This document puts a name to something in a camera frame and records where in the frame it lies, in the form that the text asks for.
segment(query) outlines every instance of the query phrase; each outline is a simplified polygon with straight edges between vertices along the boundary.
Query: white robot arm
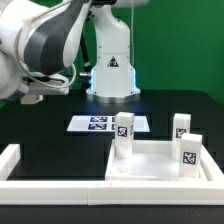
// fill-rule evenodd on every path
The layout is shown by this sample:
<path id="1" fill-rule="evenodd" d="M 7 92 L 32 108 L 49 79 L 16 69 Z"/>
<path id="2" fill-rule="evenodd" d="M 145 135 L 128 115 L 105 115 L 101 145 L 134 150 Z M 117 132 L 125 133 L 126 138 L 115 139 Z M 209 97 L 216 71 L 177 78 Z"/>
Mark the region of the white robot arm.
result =
<path id="1" fill-rule="evenodd" d="M 44 75 L 73 64 L 91 2 L 67 0 L 48 9 L 28 0 L 0 1 L 0 99 L 28 92 L 20 63 Z"/>

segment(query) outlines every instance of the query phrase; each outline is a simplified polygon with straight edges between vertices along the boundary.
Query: printed label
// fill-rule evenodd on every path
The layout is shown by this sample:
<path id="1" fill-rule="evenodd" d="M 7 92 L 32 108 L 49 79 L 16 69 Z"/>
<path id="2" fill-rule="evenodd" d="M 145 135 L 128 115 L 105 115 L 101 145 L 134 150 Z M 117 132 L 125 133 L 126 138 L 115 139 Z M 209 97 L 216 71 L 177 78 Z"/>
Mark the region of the printed label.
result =
<path id="1" fill-rule="evenodd" d="M 117 60 L 115 59 L 115 57 L 112 57 L 112 59 L 110 60 L 109 64 L 107 65 L 108 67 L 119 67 Z"/>
<path id="2" fill-rule="evenodd" d="M 107 122 L 107 117 L 91 117 L 90 122 Z"/>
<path id="3" fill-rule="evenodd" d="M 176 129 L 176 138 L 181 138 L 184 133 L 187 133 L 187 129 L 177 128 Z"/>
<path id="4" fill-rule="evenodd" d="M 128 129 L 127 127 L 118 127 L 118 136 L 120 137 L 127 137 L 128 136 Z"/>
<path id="5" fill-rule="evenodd" d="M 106 124 L 89 124 L 88 130 L 106 130 Z"/>
<path id="6" fill-rule="evenodd" d="M 184 152 L 183 163 L 195 165 L 196 164 L 196 153 Z"/>

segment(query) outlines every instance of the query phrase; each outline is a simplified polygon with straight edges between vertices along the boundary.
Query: black tabletop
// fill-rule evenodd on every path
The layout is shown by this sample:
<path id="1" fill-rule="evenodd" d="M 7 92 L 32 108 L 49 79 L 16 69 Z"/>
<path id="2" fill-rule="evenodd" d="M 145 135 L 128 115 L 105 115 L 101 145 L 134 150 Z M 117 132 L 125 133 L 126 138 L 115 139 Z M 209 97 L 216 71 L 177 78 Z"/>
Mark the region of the black tabletop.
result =
<path id="1" fill-rule="evenodd" d="M 7 104 L 0 110 L 1 149 L 21 144 L 22 159 L 10 180 L 104 180 L 112 132 L 67 132 L 73 115 L 113 116 L 132 112 L 147 117 L 150 133 L 135 139 L 171 140 L 175 113 L 191 114 L 191 133 L 224 168 L 224 108 L 199 91 L 142 91 L 125 104 L 88 101 L 79 90 L 49 96 L 36 105 Z M 39 218 L 32 220 L 35 214 Z M 221 223 L 222 206 L 0 206 L 4 223 Z"/>

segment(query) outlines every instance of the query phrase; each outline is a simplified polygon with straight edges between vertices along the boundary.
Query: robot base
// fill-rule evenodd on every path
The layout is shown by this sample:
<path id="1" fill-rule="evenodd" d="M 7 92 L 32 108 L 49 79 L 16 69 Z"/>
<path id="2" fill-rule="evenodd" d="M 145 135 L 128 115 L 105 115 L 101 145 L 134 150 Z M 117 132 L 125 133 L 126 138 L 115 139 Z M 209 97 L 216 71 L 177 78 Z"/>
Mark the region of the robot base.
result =
<path id="1" fill-rule="evenodd" d="M 88 100 L 93 100 L 101 103 L 127 103 L 140 100 L 140 91 L 137 93 L 133 93 L 133 95 L 125 97 L 102 97 L 96 94 L 92 94 L 88 91 L 86 92 L 86 95 Z"/>

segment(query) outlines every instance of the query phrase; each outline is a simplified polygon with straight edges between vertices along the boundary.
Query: green wall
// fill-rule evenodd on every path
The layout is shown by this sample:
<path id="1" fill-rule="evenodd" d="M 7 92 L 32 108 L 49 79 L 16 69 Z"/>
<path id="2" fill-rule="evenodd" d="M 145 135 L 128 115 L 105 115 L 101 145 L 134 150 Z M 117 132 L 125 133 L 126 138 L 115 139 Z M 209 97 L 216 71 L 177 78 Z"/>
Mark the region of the green wall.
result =
<path id="1" fill-rule="evenodd" d="M 51 6 L 60 0 L 42 0 Z M 114 9 L 130 25 L 130 9 Z M 94 65 L 92 22 L 84 34 Z M 141 89 L 200 90 L 224 105 L 224 1 L 151 0 L 135 9 L 135 68 Z M 75 64 L 82 70 L 80 53 Z"/>

